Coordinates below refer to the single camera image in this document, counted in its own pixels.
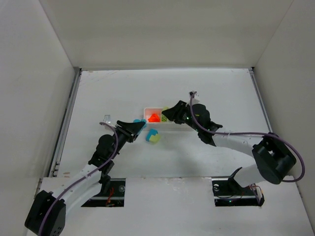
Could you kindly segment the blue lego block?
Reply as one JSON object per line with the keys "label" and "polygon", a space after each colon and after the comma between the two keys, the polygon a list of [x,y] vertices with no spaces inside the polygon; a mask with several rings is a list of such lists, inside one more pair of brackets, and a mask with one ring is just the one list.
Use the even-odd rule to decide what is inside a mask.
{"label": "blue lego block", "polygon": [[150,129],[147,136],[146,136],[146,141],[149,142],[149,138],[151,135],[158,134],[158,131],[156,129]]}
{"label": "blue lego block", "polygon": [[144,122],[145,123],[145,125],[143,126],[143,129],[145,129],[146,127],[147,127],[147,121],[146,121],[146,119],[134,119],[133,120],[133,122]]}

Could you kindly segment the orange round lego piece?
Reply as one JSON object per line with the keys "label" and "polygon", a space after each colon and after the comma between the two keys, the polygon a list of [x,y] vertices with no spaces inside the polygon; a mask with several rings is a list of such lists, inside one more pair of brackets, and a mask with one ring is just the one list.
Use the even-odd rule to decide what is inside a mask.
{"label": "orange round lego piece", "polygon": [[148,122],[150,122],[150,123],[159,123],[159,122],[161,122],[160,114],[153,113],[152,115],[149,116]]}

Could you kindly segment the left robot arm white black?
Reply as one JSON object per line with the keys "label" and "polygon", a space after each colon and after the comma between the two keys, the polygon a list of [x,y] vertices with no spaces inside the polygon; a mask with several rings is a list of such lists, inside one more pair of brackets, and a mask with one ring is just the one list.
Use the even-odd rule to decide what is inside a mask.
{"label": "left robot arm white black", "polygon": [[113,159],[126,143],[137,139],[145,125],[144,120],[132,123],[117,121],[116,126],[108,125],[113,135],[105,134],[99,138],[95,152],[79,173],[53,191],[37,193],[24,226],[37,236],[60,235],[71,211],[102,189],[108,189]]}

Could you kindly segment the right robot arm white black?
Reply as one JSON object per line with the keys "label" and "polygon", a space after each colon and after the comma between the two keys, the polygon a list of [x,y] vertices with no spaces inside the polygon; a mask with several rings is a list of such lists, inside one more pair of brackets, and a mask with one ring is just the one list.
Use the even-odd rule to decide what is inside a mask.
{"label": "right robot arm white black", "polygon": [[231,182],[241,187],[262,181],[280,184],[296,164],[292,152],[273,134],[233,135],[222,125],[211,121],[205,105],[179,101],[174,107],[162,111],[162,115],[169,121],[186,124],[196,130],[200,140],[206,144],[252,157],[255,161],[253,165],[240,167],[229,177]]}

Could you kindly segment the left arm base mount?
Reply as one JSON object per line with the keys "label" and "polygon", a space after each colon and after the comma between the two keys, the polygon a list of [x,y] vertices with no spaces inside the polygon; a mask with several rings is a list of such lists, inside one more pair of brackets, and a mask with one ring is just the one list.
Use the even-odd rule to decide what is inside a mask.
{"label": "left arm base mount", "polygon": [[87,200],[82,207],[124,207],[126,192],[125,178],[112,178],[103,184],[101,191]]}

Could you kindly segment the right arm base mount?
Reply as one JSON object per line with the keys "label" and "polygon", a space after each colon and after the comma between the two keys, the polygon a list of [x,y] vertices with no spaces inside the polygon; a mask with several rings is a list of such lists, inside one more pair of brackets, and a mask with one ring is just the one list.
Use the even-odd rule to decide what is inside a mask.
{"label": "right arm base mount", "polygon": [[234,179],[241,170],[238,168],[230,176],[212,178],[212,191],[216,207],[262,207],[265,202],[260,186],[250,184],[241,187]]}

